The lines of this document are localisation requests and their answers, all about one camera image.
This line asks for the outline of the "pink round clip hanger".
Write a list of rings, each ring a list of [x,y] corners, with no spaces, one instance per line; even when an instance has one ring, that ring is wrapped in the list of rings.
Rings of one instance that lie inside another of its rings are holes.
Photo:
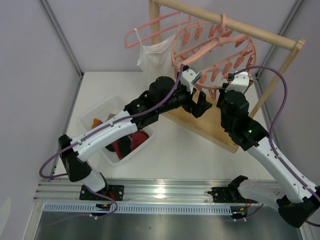
[[[180,65],[189,66],[201,73],[195,84],[213,100],[218,89],[228,83],[228,73],[256,64],[257,51],[248,35],[201,20],[180,30],[172,42],[171,62],[176,71]]]

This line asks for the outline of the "white plastic basket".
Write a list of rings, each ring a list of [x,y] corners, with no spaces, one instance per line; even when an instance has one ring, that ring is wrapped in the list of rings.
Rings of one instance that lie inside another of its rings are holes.
[[[114,117],[116,114],[118,114],[121,110],[123,110],[126,104],[127,103],[121,97],[114,95],[108,99],[103,100],[99,104],[89,108],[86,112],[84,112],[78,118],[78,125],[81,127],[83,131],[88,132],[92,129],[94,119],[99,119],[103,121],[103,123],[105,123],[106,121]],[[141,151],[144,147],[146,147],[156,135],[154,129],[150,126],[145,127],[141,131],[147,133],[149,135],[149,138],[123,159],[119,159],[115,152],[110,152],[105,147],[99,151],[100,154],[112,166],[118,166],[125,163],[126,161],[131,159],[135,154]]]

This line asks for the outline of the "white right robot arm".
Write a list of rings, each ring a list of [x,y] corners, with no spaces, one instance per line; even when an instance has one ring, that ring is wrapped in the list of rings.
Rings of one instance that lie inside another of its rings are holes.
[[[221,89],[217,107],[221,126],[231,139],[253,156],[280,185],[276,190],[238,176],[229,186],[244,199],[250,199],[278,211],[289,225],[301,227],[320,207],[320,188],[305,177],[274,145],[269,133],[249,117],[249,102],[242,92]]]

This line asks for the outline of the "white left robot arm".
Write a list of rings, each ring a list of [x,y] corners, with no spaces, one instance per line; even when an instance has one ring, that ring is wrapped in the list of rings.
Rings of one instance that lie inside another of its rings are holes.
[[[157,122],[161,114],[171,110],[183,108],[195,118],[201,117],[212,104],[203,91],[194,102],[195,92],[168,76],[160,76],[113,118],[78,137],[60,136],[59,155],[69,181],[82,183],[94,192],[107,188],[103,175],[89,165],[89,158],[120,138]]]

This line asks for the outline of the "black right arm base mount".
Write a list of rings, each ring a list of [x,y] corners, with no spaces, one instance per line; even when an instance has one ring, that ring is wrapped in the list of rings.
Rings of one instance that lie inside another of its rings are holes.
[[[207,194],[212,196],[214,203],[239,203],[241,201],[238,191],[232,187],[212,187]]]

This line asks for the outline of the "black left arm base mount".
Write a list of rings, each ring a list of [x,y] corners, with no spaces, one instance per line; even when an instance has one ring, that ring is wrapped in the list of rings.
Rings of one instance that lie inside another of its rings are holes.
[[[124,196],[124,185],[109,185],[109,189],[102,189],[97,193],[112,198],[115,201],[122,201]],[[79,199],[83,201],[106,201],[104,197],[91,193],[84,185],[81,187]]]

